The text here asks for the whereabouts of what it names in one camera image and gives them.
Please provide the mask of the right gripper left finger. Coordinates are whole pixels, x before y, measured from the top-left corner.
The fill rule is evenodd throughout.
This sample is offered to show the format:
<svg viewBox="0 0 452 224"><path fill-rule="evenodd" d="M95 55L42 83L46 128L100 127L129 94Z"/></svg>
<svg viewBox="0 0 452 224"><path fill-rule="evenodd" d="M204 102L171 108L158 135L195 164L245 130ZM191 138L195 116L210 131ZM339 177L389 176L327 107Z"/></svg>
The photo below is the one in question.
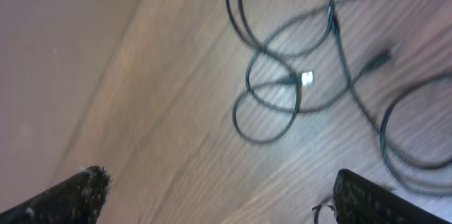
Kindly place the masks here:
<svg viewBox="0 0 452 224"><path fill-rule="evenodd" d="M88 167L2 212L1 224L96 224L111 181L105 167Z"/></svg>

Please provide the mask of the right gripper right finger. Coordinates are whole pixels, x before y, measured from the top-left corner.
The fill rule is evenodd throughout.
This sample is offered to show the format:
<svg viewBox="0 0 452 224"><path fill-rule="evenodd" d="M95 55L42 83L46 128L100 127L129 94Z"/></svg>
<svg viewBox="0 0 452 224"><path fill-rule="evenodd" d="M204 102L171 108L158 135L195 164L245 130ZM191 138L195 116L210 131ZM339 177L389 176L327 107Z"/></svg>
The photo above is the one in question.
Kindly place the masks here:
<svg viewBox="0 0 452 224"><path fill-rule="evenodd" d="M450 224L347 169L337 174L333 198L340 224Z"/></svg>

